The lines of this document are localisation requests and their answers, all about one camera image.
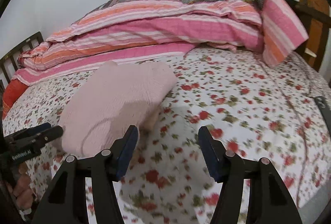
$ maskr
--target finger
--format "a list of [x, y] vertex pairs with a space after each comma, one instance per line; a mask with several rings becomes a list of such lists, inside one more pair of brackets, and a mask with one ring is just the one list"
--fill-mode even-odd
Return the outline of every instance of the finger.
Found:
[[18, 196], [16, 200], [16, 204], [18, 208], [22, 210], [27, 210], [31, 208], [34, 198], [32, 196], [32, 190], [30, 188], [26, 189]]
[[7, 182], [5, 182], [5, 183], [6, 183], [6, 186], [7, 186], [8, 192], [9, 192], [9, 193], [12, 193], [12, 192], [13, 192], [13, 187], [12, 187], [9, 183], [7, 183]]
[[26, 165], [26, 163], [25, 162], [21, 163], [19, 165], [19, 173], [22, 175], [25, 174], [27, 171], [28, 171], [28, 166]]
[[27, 174], [23, 174], [17, 180], [16, 186], [14, 187], [13, 194], [18, 197], [23, 191], [29, 188], [31, 179]]

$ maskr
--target orange pillow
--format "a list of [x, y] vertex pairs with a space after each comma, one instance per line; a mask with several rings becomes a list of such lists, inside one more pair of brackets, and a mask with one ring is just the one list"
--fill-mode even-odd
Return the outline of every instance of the orange pillow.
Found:
[[18, 98], [26, 91], [29, 86], [23, 84], [18, 79], [11, 80], [11, 82], [6, 87], [3, 93], [3, 113], [2, 119], [4, 119], [14, 105], [14, 103], [18, 100]]

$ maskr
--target screw head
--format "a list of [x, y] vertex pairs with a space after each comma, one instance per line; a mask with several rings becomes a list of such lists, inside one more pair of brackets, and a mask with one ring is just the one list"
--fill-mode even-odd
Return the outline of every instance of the screw head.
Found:
[[234, 156], [234, 152], [232, 150], [228, 150], [225, 153], [228, 157], [233, 157]]
[[270, 160], [268, 160], [267, 158], [262, 158], [262, 159], [261, 159], [261, 162], [262, 162], [263, 164], [269, 164], [269, 163], [270, 163]]
[[75, 160], [75, 157], [74, 156], [68, 156], [67, 158], [66, 158], [66, 161], [67, 162], [73, 162]]
[[101, 154], [102, 154], [103, 156], [109, 156], [110, 153], [111, 153], [111, 152], [110, 152], [109, 149], [104, 149], [104, 150], [101, 151]]

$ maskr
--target floral bedsheet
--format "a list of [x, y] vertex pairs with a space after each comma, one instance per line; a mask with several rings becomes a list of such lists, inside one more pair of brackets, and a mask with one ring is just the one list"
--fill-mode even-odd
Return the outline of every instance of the floral bedsheet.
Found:
[[[114, 184], [125, 223], [209, 223], [221, 184], [209, 177], [197, 145], [201, 126], [242, 157], [268, 157], [297, 207], [329, 180], [330, 136], [311, 96], [324, 95], [330, 105], [331, 92], [296, 53], [273, 69], [249, 51], [206, 47], [154, 61], [166, 62], [178, 83], [164, 99], [138, 163]], [[63, 107], [92, 73], [30, 87], [5, 118], [4, 133], [57, 124]], [[39, 199], [68, 155], [52, 145], [42, 152], [28, 161]], [[90, 179], [86, 193], [90, 223], [96, 223]], [[238, 223], [246, 220], [248, 197], [246, 181]]]

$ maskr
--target pink towel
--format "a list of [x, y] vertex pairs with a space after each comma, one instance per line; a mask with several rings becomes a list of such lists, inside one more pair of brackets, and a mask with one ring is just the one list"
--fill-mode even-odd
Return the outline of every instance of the pink towel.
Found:
[[64, 130], [62, 149], [91, 157], [110, 148], [130, 125], [151, 129], [158, 106], [175, 84], [165, 63], [106, 62], [64, 108], [59, 121]]

